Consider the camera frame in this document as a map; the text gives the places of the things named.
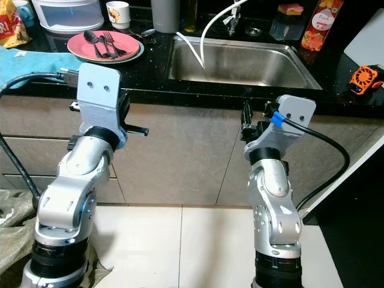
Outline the clear sponge holder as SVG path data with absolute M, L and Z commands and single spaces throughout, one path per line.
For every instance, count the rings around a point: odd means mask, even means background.
M 278 41 L 296 41 L 304 31 L 304 16 L 287 16 L 277 12 L 272 20 L 269 35 Z

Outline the white printed mug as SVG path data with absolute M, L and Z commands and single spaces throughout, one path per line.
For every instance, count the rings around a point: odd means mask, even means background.
M 127 29 L 131 26 L 129 3 L 119 1 L 107 2 L 105 8 L 114 28 Z

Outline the white cutting board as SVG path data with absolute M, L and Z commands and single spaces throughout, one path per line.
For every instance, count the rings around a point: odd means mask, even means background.
M 373 14 L 344 49 L 344 54 L 357 66 L 384 65 L 384 8 Z

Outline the yellow red snack bag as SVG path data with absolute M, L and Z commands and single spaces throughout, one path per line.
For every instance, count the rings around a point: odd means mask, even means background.
M 12 0 L 0 0 L 0 44 L 13 49 L 30 41 L 16 5 Z

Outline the grey green woven sack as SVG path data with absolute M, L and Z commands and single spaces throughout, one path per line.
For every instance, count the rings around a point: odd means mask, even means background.
M 20 288 L 36 214 L 29 190 L 0 189 L 0 288 Z

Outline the stainless steel sink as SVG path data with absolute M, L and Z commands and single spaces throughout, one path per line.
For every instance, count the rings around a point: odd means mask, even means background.
M 170 50 L 168 79 L 219 84 L 319 90 L 321 86 L 300 61 L 296 50 L 283 44 L 233 40 L 205 40 L 175 36 Z

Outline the pink plate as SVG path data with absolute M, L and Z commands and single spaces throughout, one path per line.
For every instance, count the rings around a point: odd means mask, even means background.
M 108 33 L 112 36 L 115 46 L 117 46 L 118 49 L 125 50 L 127 53 L 126 55 L 119 56 L 117 58 L 99 58 L 94 51 L 93 44 L 85 40 L 85 33 L 80 33 L 79 35 L 71 37 L 67 42 L 67 49 L 71 52 L 71 54 L 74 54 L 77 57 L 98 62 L 125 61 L 134 57 L 143 49 L 143 44 L 135 38 L 132 38 L 132 36 L 124 35 L 118 31 L 108 31 Z

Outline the blue cup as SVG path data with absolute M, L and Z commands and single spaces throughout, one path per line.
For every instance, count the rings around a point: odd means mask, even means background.
M 30 28 L 35 25 L 35 13 L 28 0 L 12 0 L 16 6 L 17 13 L 25 27 Z

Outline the teal towel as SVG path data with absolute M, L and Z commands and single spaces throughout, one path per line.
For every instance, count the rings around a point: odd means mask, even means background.
M 0 47 L 0 86 L 30 73 L 59 73 L 61 68 L 78 70 L 83 63 L 69 53 L 33 52 Z

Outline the grey tumbler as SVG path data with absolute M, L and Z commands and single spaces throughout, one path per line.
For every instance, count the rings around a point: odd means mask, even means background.
M 180 7 L 180 0 L 151 0 L 154 29 L 171 35 L 179 31 Z

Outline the metal faucet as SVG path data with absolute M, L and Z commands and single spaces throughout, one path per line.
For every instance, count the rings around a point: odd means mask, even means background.
M 238 25 L 239 19 L 241 18 L 241 5 L 238 3 L 239 0 L 233 0 L 233 5 L 228 11 L 229 16 L 223 19 L 223 24 L 227 27 L 228 36 L 234 36 L 236 32 L 236 26 Z

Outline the grey kitchen base cabinet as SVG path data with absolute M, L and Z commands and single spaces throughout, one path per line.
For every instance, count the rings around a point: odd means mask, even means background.
M 59 98 L 2 98 L 2 134 L 40 191 L 79 132 L 80 114 L 69 104 Z M 132 104 L 127 120 L 150 133 L 130 135 L 115 152 L 99 202 L 248 205 L 250 163 L 242 155 L 239 112 Z

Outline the pink yellow sponge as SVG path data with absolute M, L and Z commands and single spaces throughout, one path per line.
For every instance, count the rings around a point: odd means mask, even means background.
M 299 3 L 279 4 L 277 11 L 284 16 L 301 16 L 304 8 Z

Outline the black side cabinet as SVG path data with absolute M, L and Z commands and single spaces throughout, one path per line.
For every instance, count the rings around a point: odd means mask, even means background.
M 305 288 L 384 288 L 384 120 L 318 117 L 312 128 L 344 146 L 351 175 L 311 214 Z

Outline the black spoon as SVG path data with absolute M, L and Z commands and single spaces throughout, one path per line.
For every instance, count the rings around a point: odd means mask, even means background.
M 96 36 L 95 33 L 93 33 L 93 31 L 85 31 L 84 32 L 84 39 L 85 41 L 87 41 L 88 43 L 90 43 L 93 48 L 94 48 L 94 52 L 97 56 L 97 58 L 102 58 L 102 54 L 101 52 L 99 52 L 98 50 L 98 42 L 99 42 L 99 36 Z

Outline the oil bottle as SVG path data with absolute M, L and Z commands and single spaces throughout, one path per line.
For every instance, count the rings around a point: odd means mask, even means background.
M 198 0 L 182 0 L 181 12 L 184 31 L 195 32 L 197 30 L 197 6 Z

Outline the orange black handheld fan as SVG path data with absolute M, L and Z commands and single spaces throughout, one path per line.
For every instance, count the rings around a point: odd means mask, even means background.
M 357 95 L 372 94 L 384 85 L 384 65 L 360 66 L 351 76 L 347 88 Z

